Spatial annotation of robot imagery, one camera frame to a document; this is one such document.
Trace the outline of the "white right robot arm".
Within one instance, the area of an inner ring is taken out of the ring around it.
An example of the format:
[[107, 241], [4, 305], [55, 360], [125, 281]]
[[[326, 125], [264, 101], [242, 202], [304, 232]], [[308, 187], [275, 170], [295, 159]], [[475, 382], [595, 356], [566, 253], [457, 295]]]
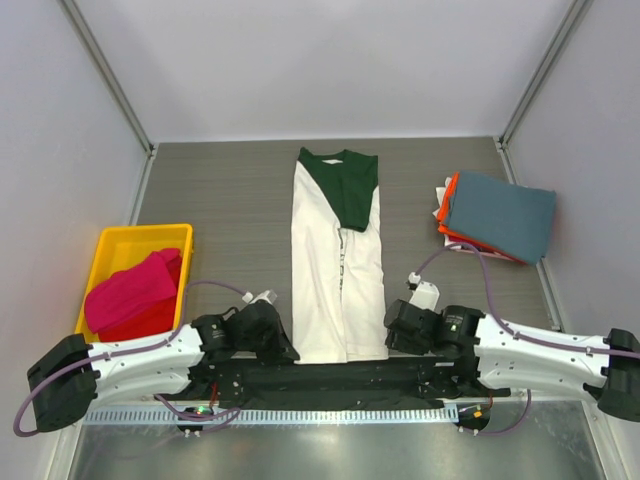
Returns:
[[570, 335], [464, 306], [434, 312], [405, 300], [388, 308], [384, 325], [388, 347], [433, 359], [420, 377], [433, 396], [535, 390], [591, 400], [621, 420], [639, 419], [639, 341], [629, 331]]

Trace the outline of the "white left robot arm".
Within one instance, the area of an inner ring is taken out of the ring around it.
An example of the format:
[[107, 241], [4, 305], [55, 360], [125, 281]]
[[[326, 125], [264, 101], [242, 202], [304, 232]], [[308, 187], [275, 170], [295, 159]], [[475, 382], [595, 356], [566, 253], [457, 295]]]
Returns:
[[36, 433], [64, 429], [93, 407], [159, 394], [198, 400], [214, 368], [238, 352], [266, 365], [298, 360], [274, 305], [259, 299], [242, 309], [202, 315], [166, 333], [111, 343], [65, 337], [27, 372]]

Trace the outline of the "white and green t-shirt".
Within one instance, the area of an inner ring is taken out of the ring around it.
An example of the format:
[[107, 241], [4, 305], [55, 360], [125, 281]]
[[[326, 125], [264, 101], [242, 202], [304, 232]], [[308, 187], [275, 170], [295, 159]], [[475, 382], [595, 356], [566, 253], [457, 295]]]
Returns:
[[300, 149], [291, 267], [292, 344], [300, 363], [387, 359], [376, 156]]

